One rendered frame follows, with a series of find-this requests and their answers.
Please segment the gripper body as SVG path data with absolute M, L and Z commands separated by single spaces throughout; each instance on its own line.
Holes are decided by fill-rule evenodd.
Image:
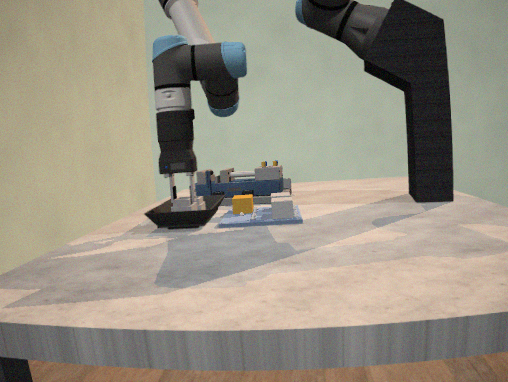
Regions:
M 193 120 L 190 88 L 155 91 L 157 135 L 160 146 L 159 174 L 197 171 L 193 151 Z M 193 118 L 192 118 L 193 117 Z

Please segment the orange block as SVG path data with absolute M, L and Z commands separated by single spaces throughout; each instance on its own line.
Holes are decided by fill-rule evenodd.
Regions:
M 253 212 L 253 194 L 251 195 L 235 195 L 232 198 L 233 214 L 243 214 Z

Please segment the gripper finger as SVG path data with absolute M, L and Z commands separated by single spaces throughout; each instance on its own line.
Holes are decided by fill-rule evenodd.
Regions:
M 177 198 L 174 175 L 175 175 L 175 173 L 164 174 L 164 178 L 169 177 L 169 181 L 170 181 L 171 203 L 173 203 L 173 200 Z
M 191 202 L 195 202 L 196 201 L 196 190 L 195 190 L 194 174 L 196 174 L 196 171 L 195 172 L 186 172 L 186 176 L 190 177 L 190 186 L 189 187 L 190 187 Z

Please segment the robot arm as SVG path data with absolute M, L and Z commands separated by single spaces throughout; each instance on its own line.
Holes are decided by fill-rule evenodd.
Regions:
M 245 45 L 215 43 L 197 8 L 198 0 L 158 1 L 179 35 L 153 42 L 155 91 L 191 89 L 190 81 L 199 81 L 210 111 L 218 117 L 231 116 L 239 106 L 238 78 L 247 74 Z M 295 6 L 300 23 L 344 43 L 362 60 L 388 11 L 354 0 L 297 0 Z

